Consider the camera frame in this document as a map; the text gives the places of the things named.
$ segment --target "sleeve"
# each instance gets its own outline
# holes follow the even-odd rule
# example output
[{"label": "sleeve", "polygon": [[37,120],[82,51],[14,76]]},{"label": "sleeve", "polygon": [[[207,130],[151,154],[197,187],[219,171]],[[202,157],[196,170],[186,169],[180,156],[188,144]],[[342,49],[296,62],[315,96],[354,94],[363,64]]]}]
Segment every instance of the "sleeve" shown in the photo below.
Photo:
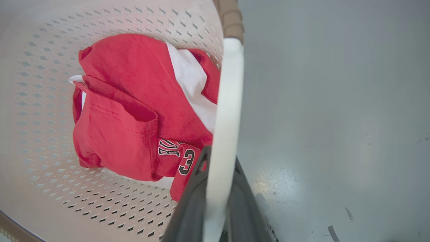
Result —
[{"label": "sleeve", "polygon": [[200,152],[199,149],[188,144],[166,139],[158,140],[157,175],[175,177],[170,189],[173,200],[179,201],[181,198]]}]

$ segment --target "gray tape piece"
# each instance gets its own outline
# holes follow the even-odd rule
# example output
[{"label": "gray tape piece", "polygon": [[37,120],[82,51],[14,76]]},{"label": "gray tape piece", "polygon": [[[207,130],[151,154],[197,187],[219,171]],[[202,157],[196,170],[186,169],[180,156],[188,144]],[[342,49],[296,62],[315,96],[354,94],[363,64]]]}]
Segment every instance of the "gray tape piece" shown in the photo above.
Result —
[{"label": "gray tape piece", "polygon": [[330,235],[332,236],[333,241],[340,242],[338,236],[336,235],[335,229],[333,229],[333,225],[329,226],[328,229],[329,229]]}]

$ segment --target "floor stain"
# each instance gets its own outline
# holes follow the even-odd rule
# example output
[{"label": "floor stain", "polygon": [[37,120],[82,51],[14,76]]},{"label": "floor stain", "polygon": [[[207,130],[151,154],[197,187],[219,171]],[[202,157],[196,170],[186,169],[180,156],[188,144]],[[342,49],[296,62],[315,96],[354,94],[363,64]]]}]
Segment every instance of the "floor stain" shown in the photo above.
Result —
[{"label": "floor stain", "polygon": [[347,211],[347,214],[348,214],[348,217],[350,218],[350,220],[353,221],[354,217],[352,216],[351,211],[347,207],[345,207],[345,210]]}]

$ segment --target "white plastic basket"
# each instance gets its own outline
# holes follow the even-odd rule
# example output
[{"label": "white plastic basket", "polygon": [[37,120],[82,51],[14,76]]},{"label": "white plastic basket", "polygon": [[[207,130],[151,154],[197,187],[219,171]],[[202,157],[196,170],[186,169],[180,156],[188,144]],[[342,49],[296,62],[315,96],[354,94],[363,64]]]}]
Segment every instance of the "white plastic basket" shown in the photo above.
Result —
[{"label": "white plastic basket", "polygon": [[[223,29],[214,4],[210,0],[52,0],[18,1],[11,6],[2,10],[10,14],[9,23],[0,25],[0,211],[49,242],[159,241],[176,203],[166,189],[79,166],[72,140],[74,88],[67,79],[84,74],[77,60],[80,49],[122,33],[205,50],[220,67]],[[222,94],[224,88],[236,92],[238,103],[224,117],[239,109],[233,125],[231,120],[226,125],[223,115],[217,117],[215,150],[217,136],[221,139],[225,129],[234,131],[227,156],[236,151],[241,48],[240,44],[238,52],[232,47],[227,54],[231,62],[240,63],[239,71],[221,73],[218,108],[232,102],[231,95]],[[232,77],[240,81],[223,81]],[[222,201],[215,204],[223,206]]]}]

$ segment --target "white fabric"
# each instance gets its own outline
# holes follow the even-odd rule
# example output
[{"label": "white fabric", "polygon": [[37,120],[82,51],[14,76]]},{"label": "white fabric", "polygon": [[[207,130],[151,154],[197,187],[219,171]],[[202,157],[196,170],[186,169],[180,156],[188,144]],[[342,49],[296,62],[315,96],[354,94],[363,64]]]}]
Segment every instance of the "white fabric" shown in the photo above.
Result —
[{"label": "white fabric", "polygon": [[[213,133],[215,130],[215,118],[217,105],[209,101],[202,95],[203,88],[206,85],[206,73],[200,63],[196,60],[189,50],[177,50],[173,45],[166,43],[172,61],[173,71],[178,84],[181,86],[185,97],[190,103],[192,109],[205,125],[206,129]],[[84,82],[82,75],[74,75],[69,78],[69,82]],[[86,93],[82,92],[82,108],[85,103]],[[163,177],[159,181],[139,181],[125,176],[118,175],[114,171],[103,168],[102,172],[117,175],[119,177],[133,180],[150,186],[170,189],[174,177]]]}]

